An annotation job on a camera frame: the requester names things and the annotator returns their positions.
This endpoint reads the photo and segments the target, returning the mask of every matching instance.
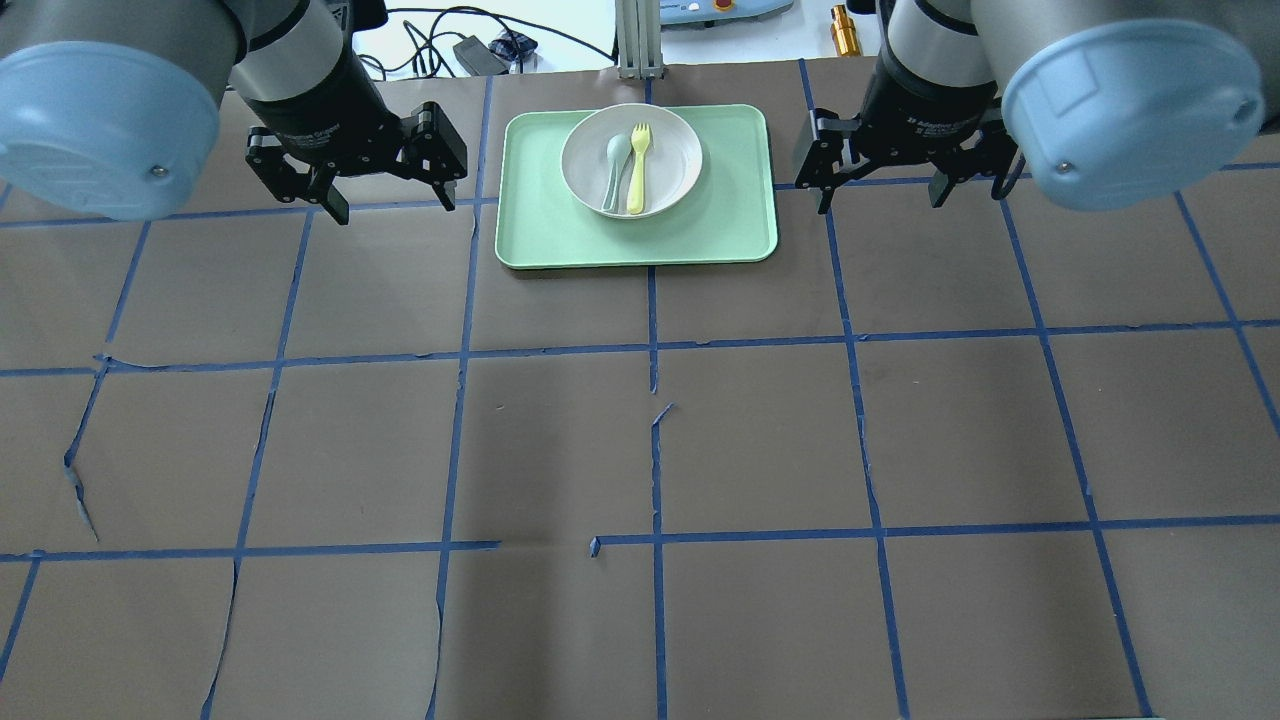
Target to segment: white bowl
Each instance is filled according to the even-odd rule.
[[[618,186],[618,213],[602,209],[609,186],[605,149],[616,135],[631,137],[636,123],[649,123],[652,142],[645,154],[644,211],[627,214],[627,192],[635,155],[627,160]],[[561,151],[564,184],[582,205],[608,218],[639,220],[662,213],[684,197],[703,170],[703,145],[684,118],[657,105],[627,102],[598,110],[568,133]]]

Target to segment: green tray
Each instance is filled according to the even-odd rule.
[[[768,258],[778,245],[778,222],[764,115],[750,105],[668,109],[701,140],[703,172],[680,202],[643,220],[599,215],[564,184],[561,147],[590,111],[526,113],[511,120],[498,192],[498,259],[529,270]]]

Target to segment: black cable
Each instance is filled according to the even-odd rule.
[[[461,40],[466,40],[466,36],[462,35],[461,32],[456,32],[456,31],[440,31],[440,32],[436,32],[435,31],[435,28],[439,26],[440,19],[443,19],[444,15],[451,14],[451,13],[463,14],[463,15],[480,15],[480,17],[493,18],[498,24],[502,26],[502,28],[503,28],[503,31],[506,31],[507,36],[512,37],[512,38],[515,36],[512,35],[511,27],[507,26],[504,20],[512,22],[512,23],[516,23],[516,24],[521,24],[521,26],[527,26],[527,27],[543,29],[543,31],[550,32],[553,35],[558,35],[558,36],[561,36],[561,37],[563,37],[566,40],[576,42],[576,44],[579,44],[579,45],[581,45],[584,47],[588,47],[589,50],[591,50],[594,53],[598,53],[599,55],[602,55],[603,58],[607,58],[608,60],[617,61],[617,59],[618,59],[618,50],[617,50],[618,41],[617,41],[617,36],[616,35],[614,35],[614,38],[613,38],[613,53],[605,53],[604,50],[600,50],[595,45],[591,45],[590,42],[586,42],[582,38],[575,37],[572,35],[568,35],[567,32],[556,29],[553,27],[548,27],[548,26],[539,24],[539,23],[535,23],[535,22],[525,20],[525,19],[521,19],[521,18],[515,18],[512,15],[506,15],[506,14],[502,14],[502,13],[492,13],[489,10],[485,10],[483,8],[475,8],[472,5],[454,5],[452,8],[393,8],[393,9],[389,9],[387,12],[388,13],[435,13],[438,17],[431,23],[431,32],[430,33],[424,33],[420,28],[417,28],[412,23],[410,23],[408,20],[404,20],[404,24],[408,26],[408,27],[406,27],[406,32],[410,35],[411,42],[413,44],[415,53],[407,60],[404,60],[403,63],[401,63],[399,65],[396,65],[394,68],[388,68],[388,67],[383,65],[383,63],[379,61],[376,58],[365,56],[365,58],[369,58],[370,60],[374,60],[374,61],[378,63],[376,65],[371,65],[370,63],[366,61],[366,64],[370,64],[370,67],[374,67],[375,69],[379,70],[379,73],[381,73],[383,79],[387,79],[387,77],[388,77],[389,73],[394,73],[394,72],[402,70],[402,69],[404,69],[408,65],[413,65],[413,76],[415,77],[435,77],[439,73],[439,69],[442,67],[444,69],[447,69],[451,76],[457,77],[457,74],[453,72],[453,68],[449,67],[449,64],[444,60],[444,55],[439,51],[438,47],[435,47],[435,42],[434,42],[435,38],[438,38],[438,37],[445,37],[445,36],[457,36]],[[424,53],[428,54],[426,59],[422,58]],[[524,73],[525,72],[524,58],[518,58],[518,60],[520,60],[518,61],[520,72]]]
[[[360,61],[364,63],[365,65],[374,68],[375,70],[383,74],[381,81],[387,82],[387,67],[383,65],[381,60],[374,58],[372,55],[356,55],[356,56],[360,58]]]
[[[444,10],[440,10],[439,14],[435,15],[435,19],[431,20],[431,32],[430,32],[430,35],[431,35],[433,38],[436,36],[435,28],[439,27],[440,20],[443,20],[449,13],[460,13],[460,14],[466,14],[466,15],[481,15],[481,17],[485,17],[485,18],[492,18],[494,22],[497,22],[499,26],[502,26],[502,29],[503,29],[503,32],[507,33],[507,37],[511,37],[512,40],[515,40],[515,37],[516,37],[511,32],[511,26],[508,26],[497,14],[490,13],[489,10],[485,10],[484,8],[476,8],[474,5],[454,5],[452,8],[445,8]],[[520,67],[520,73],[524,74],[525,73],[525,59],[522,56],[517,55],[516,56],[516,63]]]
[[[516,24],[522,24],[522,26],[526,26],[526,27],[544,29],[544,31],[547,31],[549,33],[558,35],[558,36],[563,37],[564,40],[571,40],[571,41],[581,45],[582,47],[586,47],[589,50],[599,53],[600,55],[603,55],[604,58],[607,58],[609,60],[617,61],[617,59],[618,59],[617,53],[613,53],[613,54],[605,53],[604,50],[600,50],[595,45],[591,45],[590,42],[585,41],[585,40],[582,40],[580,37],[573,37],[572,35],[570,35],[567,32],[558,31],[558,29],[556,29],[553,27],[547,27],[544,24],[538,24],[538,23],[524,20],[524,19],[520,19],[520,18],[513,18],[511,15],[504,15],[502,13],[490,13],[489,10],[483,10],[480,8],[471,8],[470,5],[460,5],[460,6],[456,6],[456,8],[443,8],[443,9],[442,8],[394,8],[394,9],[387,10],[387,12],[388,13],[444,13],[445,10],[454,12],[454,13],[461,13],[463,15],[492,15],[494,18],[500,18],[503,20],[512,22],[512,23],[516,23]]]
[[[416,60],[413,65],[415,76],[419,76],[417,69],[421,67],[422,73],[420,77],[433,78],[440,73],[440,68],[443,67],[445,70],[449,72],[449,77],[458,77],[458,74],[453,72],[453,68],[449,65],[449,63],[445,61],[444,55],[440,53],[440,49],[435,46],[435,37],[438,33],[433,32],[433,35],[429,37],[426,33],[419,29],[417,26],[415,26],[408,20],[404,20],[404,32],[408,33],[410,38],[413,41],[413,47],[417,49],[417,53],[415,53],[413,58],[411,58],[412,60]],[[417,44],[419,37],[422,38],[422,45]],[[430,54],[424,61],[422,53],[428,50],[430,51]]]

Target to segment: plastic spoon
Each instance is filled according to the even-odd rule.
[[[600,209],[605,213],[618,211],[618,183],[622,182],[622,168],[631,156],[631,137],[626,133],[609,138],[609,145],[604,151],[604,158],[609,163],[609,188],[604,192],[604,204]]]

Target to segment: blue tape line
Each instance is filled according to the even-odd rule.
[[[471,357],[532,357],[538,355],[595,355],[602,352],[645,352],[648,345],[571,345],[563,347],[517,347],[512,350],[471,350]]]
[[[120,220],[111,218],[59,218],[54,220],[10,220],[0,223],[0,229],[64,228],[68,225],[111,225]]]
[[[1220,331],[1230,328],[1226,320],[1210,320],[1203,323],[1151,323],[1146,325],[1078,325],[1044,328],[1051,336],[1070,334],[1111,334],[1111,333],[1164,333],[1181,331]]]
[[[1247,328],[1276,328],[1280,319],[1242,320],[1239,323]],[[1181,331],[1212,331],[1234,327],[1228,320],[1213,320],[1203,323],[1155,323],[1148,325],[1083,325],[1083,327],[1050,327],[1046,328],[1050,336],[1073,334],[1123,334],[1140,332],[1181,332]],[[1036,328],[992,328],[972,331],[919,331],[919,332],[887,332],[887,333],[861,333],[855,342],[910,342],[922,340],[965,340],[965,338],[996,338],[996,337],[1034,337],[1039,331]],[[704,347],[772,347],[791,345],[840,345],[845,342],[844,336],[800,336],[800,337],[763,337],[763,338],[731,338],[709,341],[663,341],[658,343],[658,350],[696,350]],[[605,352],[646,352],[650,346],[646,343],[623,345],[573,345],[559,347],[516,347],[502,350],[472,350],[471,357],[531,357],[538,355],[591,355]],[[419,363],[431,360],[457,360],[460,352],[426,352],[426,354],[387,354],[387,355],[334,355],[334,356],[308,356],[287,357],[275,360],[250,360],[241,363],[189,363],[169,365],[134,365],[118,357],[110,357],[110,372],[120,374],[137,373],[223,373],[241,370],[273,369],[278,365],[284,368],[302,368],[314,365],[348,365],[362,363]],[[0,378],[6,377],[46,377],[46,375],[92,375],[92,368],[15,368],[0,369]]]
[[[1196,250],[1199,252],[1201,260],[1204,261],[1204,269],[1208,272],[1208,278],[1213,283],[1213,290],[1217,291],[1217,299],[1222,302],[1222,310],[1226,311],[1226,319],[1230,322],[1231,329],[1235,332],[1235,340],[1240,343],[1240,352],[1244,354],[1244,361],[1249,366],[1249,374],[1253,375],[1253,383],[1257,386],[1258,393],[1262,396],[1262,406],[1266,407],[1267,415],[1271,418],[1271,428],[1277,436],[1280,436],[1280,413],[1276,413],[1276,405],[1271,398],[1271,391],[1267,389],[1267,380],[1262,377],[1262,370],[1258,368],[1258,360],[1253,355],[1253,347],[1249,345],[1249,338],[1244,334],[1244,328],[1240,324],[1239,316],[1235,314],[1231,299],[1226,295],[1226,286],[1222,284],[1222,278],[1217,274],[1217,268],[1213,266],[1213,259],[1208,254],[1208,246],[1204,245],[1204,238],[1201,236],[1199,227],[1197,227],[1196,218],[1192,217],[1190,208],[1187,206],[1187,200],[1183,197],[1183,193],[1175,192],[1174,200],[1178,201],[1178,209],[1183,213],[1183,222],[1187,223],[1187,229],[1192,234]]]
[[[76,462],[76,455],[79,454],[79,443],[84,439],[84,428],[88,427],[88,419],[93,414],[93,406],[97,405],[97,395],[102,391],[102,379],[106,377],[108,366],[110,365],[110,359],[104,357],[99,364],[97,370],[93,372],[93,389],[88,393],[88,402],[84,404],[84,413],[81,414],[79,425],[76,427],[76,436],[72,438],[70,447],[63,455],[63,468],[70,468]]]
[[[424,363],[431,360],[457,360],[458,354],[449,352],[398,352],[392,355],[342,355],[333,357],[288,357],[285,368],[312,368],[317,365],[364,365],[376,363]]]
[[[0,370],[0,378],[47,378],[58,375],[92,375],[93,368],[15,368]]]
[[[253,450],[253,464],[250,468],[248,487],[244,489],[244,506],[241,511],[241,524],[236,533],[236,555],[232,565],[232,601],[227,610],[227,625],[223,630],[223,647],[219,651],[218,670],[209,684],[209,693],[201,705],[201,720],[209,720],[214,708],[214,698],[218,694],[218,676],[221,673],[221,659],[227,652],[227,641],[230,638],[230,626],[236,615],[236,591],[239,587],[241,561],[244,557],[244,542],[248,538],[250,521],[253,518],[253,500],[257,497],[257,483],[262,473],[262,456],[266,452],[266,438],[271,429],[271,415],[275,411],[275,397],[280,388],[280,373],[284,370],[284,348],[289,342],[289,327],[293,322],[293,305],[298,299],[298,284],[302,282],[302,266],[307,258],[307,243],[311,240],[311,227],[315,220],[315,209],[307,210],[306,222],[302,224],[302,237],[298,238],[298,255],[293,263],[293,277],[289,282],[289,295],[284,301],[284,318],[280,322],[280,337],[275,347],[275,363],[271,372],[271,384],[266,391],[266,405],[262,407],[262,423],[259,427],[257,447]]]
[[[163,550],[88,550],[44,552],[32,551],[22,555],[0,555],[0,564],[29,562],[42,559],[45,562],[88,562],[100,560],[207,560],[244,557],[329,557],[338,555],[404,555],[413,552],[474,552],[502,547],[500,541],[460,541],[460,542],[390,542],[365,544],[305,544],[305,546],[261,546],[261,547],[188,547]]]
[[[147,246],[147,236],[151,234],[151,223],[142,223],[142,232],[138,233],[138,242],[133,246],[133,258],[129,259],[129,270],[124,273],[124,283],[120,286],[120,296],[115,301],[115,313],[111,315],[111,327],[106,329],[106,343],[115,342],[115,332],[120,328],[120,318],[124,316],[124,304],[129,299],[129,288],[133,287],[133,277],[138,272],[138,261],[142,260],[142,250]]]
[[[826,215],[827,246],[831,254],[831,269],[836,282],[836,301],[840,305],[840,323],[845,329],[845,354],[849,357],[849,383],[854,397],[854,415],[858,421],[858,447],[863,456],[863,479],[867,484],[867,507],[870,512],[872,528],[876,530],[876,566],[879,571],[881,602],[884,607],[884,629],[888,638],[890,664],[893,669],[893,691],[897,694],[897,711],[902,720],[911,719],[910,702],[906,696],[906,674],[902,670],[902,648],[899,642],[897,611],[893,605],[893,585],[888,573],[888,551],[884,546],[883,523],[881,520],[879,500],[876,497],[876,484],[872,479],[870,455],[867,451],[867,407],[863,402],[861,374],[858,369],[856,337],[849,311],[845,292],[845,273],[840,264],[840,243],[836,238],[836,210]]]
[[[13,621],[9,623],[9,634],[4,641],[4,650],[0,651],[0,683],[9,670],[9,659],[13,657],[13,646],[18,642],[18,630],[22,629],[22,619],[27,614],[27,603],[31,602],[31,591],[36,587],[36,574],[40,573],[40,559],[31,561],[27,569],[27,582],[22,584],[22,594],[18,596],[18,609],[13,612]]]
[[[649,286],[649,393],[658,393],[658,268],[645,273]]]
[[[1222,515],[1219,518],[1138,518],[1100,520],[1106,530],[1151,530],[1157,528],[1234,528],[1240,525],[1280,525],[1276,515]]]
[[[1280,163],[1231,163],[1222,165],[1224,170],[1277,170]]]
[[[236,615],[236,598],[239,596],[239,562],[232,564],[232,592],[227,603],[227,621],[223,623],[223,643],[218,651],[218,664],[214,665],[214,676],[209,680],[209,689],[205,692],[205,702],[200,703],[200,720],[209,720],[214,712],[214,693],[218,689],[218,679],[223,675],[223,664],[227,661],[227,644],[232,637],[232,618]]]
[[[302,264],[307,258],[307,245],[311,242],[311,225],[315,223],[315,211],[307,213],[306,222],[302,223],[302,240],[298,241],[298,258],[293,263],[293,277],[289,281],[289,297],[284,301],[284,320],[280,323],[280,340],[275,346],[275,361],[284,360],[284,347],[289,342],[289,328],[293,327],[293,306],[298,301],[298,286],[302,284]]]
[[[804,106],[808,110],[813,110],[817,105],[813,104],[813,86],[809,85],[809,63],[805,63],[804,58],[796,60],[796,67],[800,69],[800,87],[804,90]]]
[[[1037,334],[1036,328],[992,328],[986,331],[919,331],[896,333],[861,333],[855,342],[902,342],[919,340],[968,340],[979,337],[1021,337]]]
[[[206,210],[204,213],[174,213],[166,218],[160,218],[157,223],[173,220],[207,220],[214,218],[259,218],[264,215],[301,215],[312,214],[315,208],[310,205],[284,205],[280,208],[251,208],[244,210]]]
[[[280,389],[280,374],[283,372],[284,348],[289,341],[289,327],[293,320],[293,306],[298,299],[298,284],[302,281],[302,265],[306,263],[307,245],[311,238],[312,220],[315,211],[307,213],[306,223],[302,225],[302,237],[298,240],[298,255],[293,263],[293,278],[289,282],[288,300],[284,302],[284,318],[280,322],[280,336],[275,346],[275,364],[271,372],[271,384],[266,391],[266,404],[262,407],[262,421],[259,425],[257,447],[253,450],[253,464],[250,468],[248,487],[244,491],[244,505],[241,510],[239,529],[236,533],[236,547],[243,548],[248,539],[248,527],[253,516],[253,500],[257,497],[257,483],[262,474],[262,456],[266,454],[266,441],[271,430],[271,415],[275,413],[275,397]]]
[[[1004,536],[1036,533],[1079,533],[1093,529],[1087,521],[1059,523],[996,523],[984,525],[915,525],[884,528],[884,534],[892,538],[956,537],[956,536]]]
[[[1084,470],[1084,457],[1080,454],[1080,445],[1075,436],[1075,424],[1071,420],[1071,410],[1066,404],[1066,393],[1062,389],[1062,380],[1057,372],[1057,363],[1053,359],[1053,348],[1050,345],[1050,334],[1044,328],[1044,316],[1041,314],[1039,300],[1036,297],[1036,286],[1032,282],[1027,258],[1023,254],[1021,240],[1018,236],[1018,227],[1014,224],[1012,211],[1009,202],[1000,201],[1000,211],[1005,219],[1005,229],[1009,232],[1009,241],[1018,260],[1018,272],[1023,278],[1023,287],[1027,291],[1027,302],[1030,305],[1032,318],[1036,328],[1041,331],[1041,351],[1044,355],[1044,365],[1048,368],[1050,382],[1053,386],[1053,397],[1057,402],[1059,415],[1062,419],[1062,430],[1066,433],[1066,445],[1071,451],[1071,462],[1075,465],[1075,477],[1080,486],[1080,497],[1088,512],[1089,525],[1093,533],[1093,544],[1098,552],[1098,562],[1102,566],[1102,578],[1107,585],[1107,596],[1111,600],[1111,610],[1115,614],[1116,630],[1120,634],[1120,644],[1124,648],[1125,662],[1129,665],[1129,676],[1133,682],[1134,694],[1138,698],[1138,708],[1143,716],[1151,715],[1151,701],[1147,697],[1147,687],[1142,679],[1142,667],[1138,665],[1138,653],[1129,633],[1129,621],[1125,618],[1124,603],[1120,600],[1120,587],[1116,583],[1115,570],[1111,566],[1111,553],[1107,551],[1106,538],[1102,536],[1102,527],[1098,524],[1098,510],[1093,502],[1093,491],[1089,487],[1089,477]]]
[[[659,342],[660,350],[696,350],[700,347],[780,347],[787,345],[840,345],[845,342],[844,336],[827,334],[813,337],[758,337],[739,340],[677,340]]]
[[[658,720],[667,719],[667,589],[662,542],[662,419],[675,407],[668,402],[662,413],[649,425],[649,455],[652,459],[650,479],[653,483],[653,632],[654,632],[654,671],[657,674]]]
[[[242,370],[268,370],[279,365],[275,360],[251,360],[246,363],[174,363],[169,365],[134,365],[111,357],[108,360],[113,373],[137,375],[145,373],[236,373]]]
[[[480,149],[476,155],[476,193],[484,192],[485,156],[489,145],[489,124],[493,114],[493,76],[485,78],[484,83],[484,109],[480,114]],[[448,600],[449,585],[449,544],[453,541],[453,507],[458,495],[458,457],[462,454],[462,414],[466,409],[467,374],[471,363],[471,323],[475,316],[476,297],[476,265],[480,258],[480,209],[481,205],[472,206],[475,213],[475,228],[471,231],[471,251],[467,259],[467,299],[462,311],[462,346],[458,351],[458,392],[453,400],[453,433],[449,439],[449,475],[444,491],[444,520],[440,538],[445,542],[440,552],[440,566],[435,579],[435,606],[440,611],[440,635],[444,635],[444,610]],[[440,676],[440,660],[435,664],[435,679]],[[436,691],[439,684],[433,682],[431,697],[426,705],[426,720],[435,719]]]
[[[593,547],[635,544],[690,544],[723,542],[786,542],[813,539],[867,539],[883,534],[887,538],[1005,536],[1039,533],[1092,533],[1094,525],[1105,530],[1152,530],[1167,528],[1234,528],[1280,525],[1275,515],[1222,515],[1202,518],[1132,518],[1123,520],[1065,520],[1048,523],[991,523],[975,525],[902,525],[887,528],[815,528],[796,530],[709,530],[690,533],[653,533],[596,536]]]

